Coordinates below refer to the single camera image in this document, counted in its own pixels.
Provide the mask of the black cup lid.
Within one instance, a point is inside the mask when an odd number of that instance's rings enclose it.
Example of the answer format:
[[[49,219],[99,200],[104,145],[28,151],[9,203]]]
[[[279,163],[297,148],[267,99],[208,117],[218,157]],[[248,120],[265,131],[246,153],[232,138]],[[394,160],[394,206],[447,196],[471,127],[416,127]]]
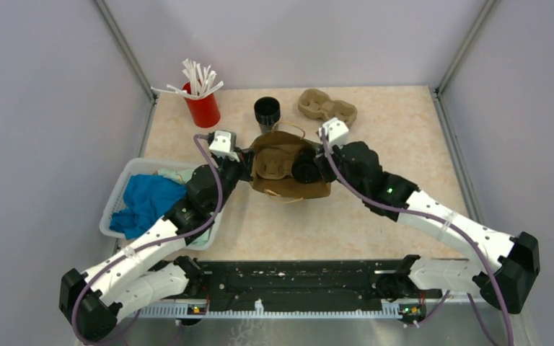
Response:
[[[292,166],[291,175],[302,184],[313,184],[322,179],[320,168],[315,162],[315,155],[310,151],[300,151]]]

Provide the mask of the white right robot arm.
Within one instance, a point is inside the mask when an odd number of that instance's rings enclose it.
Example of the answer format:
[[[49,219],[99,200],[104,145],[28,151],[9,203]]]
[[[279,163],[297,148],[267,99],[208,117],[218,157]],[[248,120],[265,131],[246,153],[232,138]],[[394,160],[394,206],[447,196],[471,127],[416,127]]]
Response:
[[[421,289],[478,293],[491,306],[520,314],[540,274],[538,239],[512,235],[441,204],[416,183],[383,170],[364,142],[319,144],[314,161],[328,182],[338,181],[372,213],[411,226],[462,255],[417,256],[394,277],[395,290],[413,297]]]

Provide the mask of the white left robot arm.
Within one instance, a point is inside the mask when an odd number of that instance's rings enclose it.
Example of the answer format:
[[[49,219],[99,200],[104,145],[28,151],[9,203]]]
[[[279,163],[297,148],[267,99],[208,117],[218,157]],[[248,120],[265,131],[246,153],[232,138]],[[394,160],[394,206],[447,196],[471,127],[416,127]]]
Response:
[[[59,308],[76,337],[87,345],[106,342],[125,318],[169,296],[193,298],[202,271],[189,257],[153,271],[166,256],[188,247],[210,229],[240,181],[250,180],[253,153],[211,150],[214,163],[199,166],[186,192],[127,247],[82,272],[61,278]]]

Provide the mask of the green brown paper bag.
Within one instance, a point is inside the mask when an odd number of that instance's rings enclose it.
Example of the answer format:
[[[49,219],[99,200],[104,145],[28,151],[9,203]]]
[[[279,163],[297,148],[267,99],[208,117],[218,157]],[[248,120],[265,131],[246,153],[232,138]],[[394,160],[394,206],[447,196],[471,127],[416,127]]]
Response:
[[[250,147],[253,151],[252,178],[250,186],[253,190],[261,192],[270,198],[281,199],[284,203],[292,203],[298,200],[309,200],[326,198],[331,193],[331,184],[322,181],[313,184],[302,184],[294,178],[281,180],[262,179],[255,173],[254,160],[255,154],[262,148],[269,146],[295,146],[301,151],[310,151],[316,156],[318,143],[309,141],[305,138],[306,133],[302,128],[300,133],[290,133],[282,131],[275,127],[271,132],[258,136]]]

